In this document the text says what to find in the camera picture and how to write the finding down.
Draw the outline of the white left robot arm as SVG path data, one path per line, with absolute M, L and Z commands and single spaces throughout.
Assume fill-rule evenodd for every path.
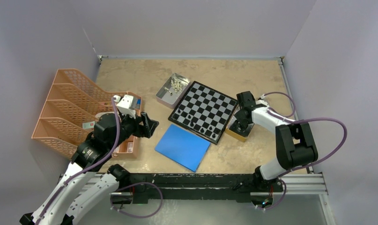
M 151 120 L 145 112 L 134 118 L 120 112 L 102 115 L 94 130 L 77 147 L 50 196 L 36 211 L 24 214 L 19 223 L 76 225 L 102 198 L 115 190 L 126 191 L 130 172 L 120 165 L 112 165 L 98 183 L 80 193 L 123 141 L 132 136 L 150 138 L 158 125 L 159 122 Z

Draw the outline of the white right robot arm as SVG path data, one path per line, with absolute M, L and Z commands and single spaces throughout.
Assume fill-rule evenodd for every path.
M 250 91 L 238 93 L 237 100 L 239 110 L 234 114 L 233 130 L 242 133 L 251 125 L 260 125 L 275 135 L 275 158 L 254 172 L 253 184 L 257 190 L 266 190 L 284 172 L 318 159 L 309 123 L 277 115 L 266 101 L 255 99 Z

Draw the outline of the yellow tin with black pieces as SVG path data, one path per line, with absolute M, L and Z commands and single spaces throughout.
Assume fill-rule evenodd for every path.
M 230 119 L 225 129 L 225 133 L 241 142 L 246 142 L 252 132 L 254 124 L 249 124 L 247 129 L 243 130 L 236 124 L 236 120 L 237 119 L 234 116 Z

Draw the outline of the pink tin with white pieces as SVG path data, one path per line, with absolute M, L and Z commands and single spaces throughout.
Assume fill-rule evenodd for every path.
M 170 84 L 170 81 L 171 81 L 172 78 L 177 78 L 178 80 L 180 80 L 182 82 L 182 84 L 183 84 L 183 90 L 182 90 L 182 92 L 173 93 L 173 95 L 171 96 L 164 89 L 164 87 L 167 87 L 172 92 L 174 92 L 173 88 L 171 87 L 171 84 Z M 182 99 L 183 95 L 188 90 L 188 88 L 190 87 L 190 85 L 191 85 L 191 80 L 189 80 L 188 78 L 186 78 L 186 77 L 184 77 L 182 75 L 179 75 L 177 73 L 173 73 L 166 80 L 166 82 L 162 85 L 162 87 L 159 89 L 159 91 L 156 93 L 156 100 L 157 100 L 157 102 L 163 104 L 164 106 L 166 106 L 168 108 L 171 108 L 171 109 L 174 109 L 177 106 L 178 102 Z

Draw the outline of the white chess pieces pile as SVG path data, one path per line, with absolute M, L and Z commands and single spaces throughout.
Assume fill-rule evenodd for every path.
M 172 96 L 173 93 L 178 93 L 178 92 L 182 92 L 183 90 L 183 84 L 180 80 L 178 80 L 177 78 L 172 78 L 171 81 L 170 81 L 170 84 L 171 84 L 171 87 L 173 88 L 173 91 L 172 92 L 169 88 L 167 87 L 164 87 L 164 89 Z

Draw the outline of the peach desk organizer tray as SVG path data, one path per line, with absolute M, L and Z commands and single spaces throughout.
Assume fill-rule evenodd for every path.
M 129 94 L 138 98 L 137 106 L 136 106 L 136 116 L 141 115 L 142 112 L 142 97 L 139 95 L 134 94 L 133 92 L 121 92 L 115 93 L 115 95 L 124 96 L 125 94 Z M 137 158 L 138 155 L 138 146 L 139 146 L 139 139 L 135 136 L 130 136 L 128 139 L 123 141 L 112 153 L 113 160 L 122 160 L 122 159 L 133 159 Z

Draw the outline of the black white chessboard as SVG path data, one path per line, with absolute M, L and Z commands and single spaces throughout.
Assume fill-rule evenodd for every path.
M 236 106 L 236 99 L 194 81 L 168 120 L 217 145 Z M 177 109 L 182 110 L 181 114 L 177 114 Z M 209 125 L 215 127 L 214 131 L 208 129 Z M 201 128 L 205 130 L 204 134 L 200 133 Z

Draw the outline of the blue mat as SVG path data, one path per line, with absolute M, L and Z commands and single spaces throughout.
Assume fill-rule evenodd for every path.
M 170 125 L 155 151 L 196 172 L 211 143 L 176 125 Z

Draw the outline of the peach mesh file rack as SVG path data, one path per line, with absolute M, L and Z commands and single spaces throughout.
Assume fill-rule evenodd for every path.
M 96 121 L 98 113 L 111 112 L 115 95 L 77 69 L 58 69 L 31 138 L 70 158 L 92 131 L 83 124 Z

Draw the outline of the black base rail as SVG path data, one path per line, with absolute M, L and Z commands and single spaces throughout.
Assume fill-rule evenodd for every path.
M 258 183 L 253 173 L 129 173 L 120 181 L 117 194 L 134 204 L 149 200 L 232 200 L 268 206 L 273 194 L 284 191 L 281 181 Z

